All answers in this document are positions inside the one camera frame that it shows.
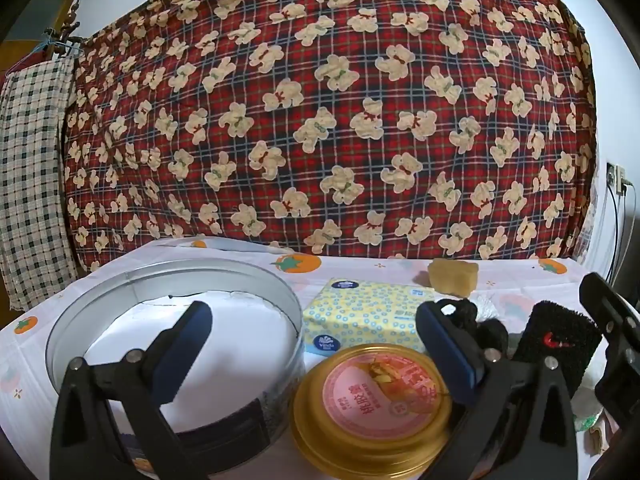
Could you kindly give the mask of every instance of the round pink label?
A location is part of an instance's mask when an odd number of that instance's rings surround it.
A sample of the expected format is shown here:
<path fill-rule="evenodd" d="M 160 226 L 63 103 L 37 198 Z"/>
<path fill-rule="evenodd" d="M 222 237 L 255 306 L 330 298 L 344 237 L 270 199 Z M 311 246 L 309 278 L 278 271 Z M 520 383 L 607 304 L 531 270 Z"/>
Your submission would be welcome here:
<path fill-rule="evenodd" d="M 438 392 L 411 359 L 368 353 L 341 362 L 324 382 L 324 408 L 341 428 L 363 438 L 393 440 L 421 430 L 433 418 Z"/>

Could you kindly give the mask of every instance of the metal pin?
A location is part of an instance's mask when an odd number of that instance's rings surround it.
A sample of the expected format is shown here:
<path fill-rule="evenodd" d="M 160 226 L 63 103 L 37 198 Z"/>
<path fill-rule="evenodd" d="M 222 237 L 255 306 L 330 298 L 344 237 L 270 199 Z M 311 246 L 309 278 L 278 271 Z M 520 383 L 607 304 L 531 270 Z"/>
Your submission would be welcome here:
<path fill-rule="evenodd" d="M 545 357 L 545 365 L 550 370 L 555 370 L 556 368 L 558 368 L 558 359 L 551 355 L 548 355 Z"/>
<path fill-rule="evenodd" d="M 82 364 L 84 364 L 84 359 L 81 357 L 74 357 L 69 361 L 69 368 L 77 372 L 82 367 Z"/>
<path fill-rule="evenodd" d="M 127 352 L 127 355 L 125 356 L 125 359 L 127 360 L 127 363 L 138 363 L 142 360 L 142 356 L 144 355 L 144 352 L 142 350 L 139 349 L 135 349 L 135 350 L 129 350 Z"/>
<path fill-rule="evenodd" d="M 502 354 L 495 348 L 487 348 L 484 350 L 484 358 L 489 362 L 497 363 L 502 358 Z"/>

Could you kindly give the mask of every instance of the gold jar lid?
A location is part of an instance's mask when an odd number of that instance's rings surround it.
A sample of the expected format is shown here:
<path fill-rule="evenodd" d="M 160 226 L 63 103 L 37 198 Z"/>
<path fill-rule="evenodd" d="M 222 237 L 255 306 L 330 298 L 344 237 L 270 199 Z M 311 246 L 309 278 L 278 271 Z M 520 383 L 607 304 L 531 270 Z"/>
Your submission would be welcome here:
<path fill-rule="evenodd" d="M 402 480 L 424 471 L 449 438 L 451 399 L 427 356 L 359 345 L 313 368 L 291 404 L 302 454 L 340 480 Z"/>

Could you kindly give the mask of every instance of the open metal tin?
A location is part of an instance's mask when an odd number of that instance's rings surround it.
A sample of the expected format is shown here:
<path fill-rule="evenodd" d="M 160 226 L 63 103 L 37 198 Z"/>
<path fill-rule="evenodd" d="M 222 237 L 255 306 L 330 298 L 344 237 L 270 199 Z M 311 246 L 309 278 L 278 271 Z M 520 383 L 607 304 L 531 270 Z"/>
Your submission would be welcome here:
<path fill-rule="evenodd" d="M 398 345 L 360 345 L 313 368 L 291 407 L 294 440 L 340 480 L 406 479 L 449 439 L 451 398 L 427 356 Z"/>
<path fill-rule="evenodd" d="M 58 392 L 69 361 L 83 356 L 121 314 L 142 301 L 208 290 L 247 292 L 263 298 L 286 316 L 296 333 L 287 365 L 260 396 L 222 420 L 178 433 L 194 462 L 211 475 L 250 460 L 282 434 L 288 424 L 290 398 L 305 372 L 302 308 L 289 286 L 274 274 L 241 262 L 198 258 L 152 264 L 113 276 L 75 300 L 57 320 L 47 341 L 46 366 Z M 229 440 L 230 435 L 238 434 L 240 438 Z M 122 440 L 136 465 L 145 469 L 144 453 L 136 447 L 135 437 L 123 434 Z M 232 452 L 221 453 L 221 449 Z"/>

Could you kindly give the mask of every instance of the glass pane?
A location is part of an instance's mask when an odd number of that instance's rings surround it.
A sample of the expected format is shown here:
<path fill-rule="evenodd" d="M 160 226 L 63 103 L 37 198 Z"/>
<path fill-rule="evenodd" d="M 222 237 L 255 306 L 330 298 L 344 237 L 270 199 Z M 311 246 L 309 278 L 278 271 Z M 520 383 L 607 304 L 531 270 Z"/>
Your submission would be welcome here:
<path fill-rule="evenodd" d="M 45 28 L 53 27 L 64 0 L 31 0 L 7 35 L 8 40 L 39 41 Z"/>

